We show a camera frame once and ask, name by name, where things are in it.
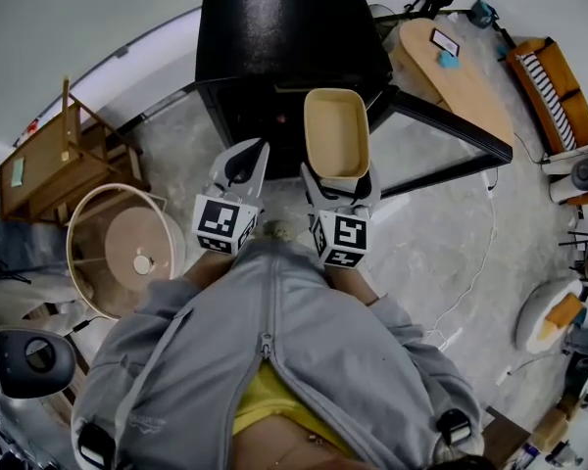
white box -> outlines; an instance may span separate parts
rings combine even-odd
[[[368,252],[368,220],[356,215],[321,211],[312,226],[316,250],[324,264],[355,268]]]
[[[259,209],[197,195],[192,233],[204,249],[235,256],[257,226]]]

gray hoodie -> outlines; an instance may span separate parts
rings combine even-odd
[[[233,420],[263,360],[365,462],[416,469],[448,452],[440,415],[461,410],[481,453],[470,385],[388,297],[366,307],[331,289],[297,244],[255,241],[216,284],[150,284],[111,330],[73,410],[116,443],[115,464],[143,469],[229,468]]]

wooden side table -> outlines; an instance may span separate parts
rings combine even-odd
[[[438,64],[442,50],[431,42],[434,29],[460,45],[459,68],[443,69]],[[451,29],[425,18],[415,19],[401,24],[399,38],[392,56],[414,78],[428,101],[514,146],[514,127],[505,106],[474,63],[466,44]]]

striped cushion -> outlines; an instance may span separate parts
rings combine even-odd
[[[560,139],[562,139],[564,149],[567,152],[574,150],[577,148],[577,143],[573,137],[568,118],[566,118],[566,114],[564,113],[564,108],[562,108],[558,94],[556,94],[556,89],[553,88],[547,72],[544,71],[535,54],[526,54],[524,56],[517,56],[517,58],[525,68],[527,76],[531,78],[536,90],[540,92],[542,100],[549,110],[553,124],[560,135]]]

orange cushion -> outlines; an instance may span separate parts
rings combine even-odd
[[[588,145],[588,103],[581,91],[562,101],[577,146]]]
[[[566,203],[570,206],[588,206],[588,192],[579,195],[578,197],[571,197],[566,200]]]
[[[536,56],[542,68],[547,72],[559,98],[563,97],[567,92],[579,88],[575,75],[572,74],[560,46],[556,42],[547,45],[540,52],[537,52]]]
[[[568,293],[564,296],[563,300],[551,308],[551,311],[545,317],[545,320],[555,324],[559,329],[562,329],[570,324],[583,308],[584,305],[581,301],[577,299],[574,294]]]

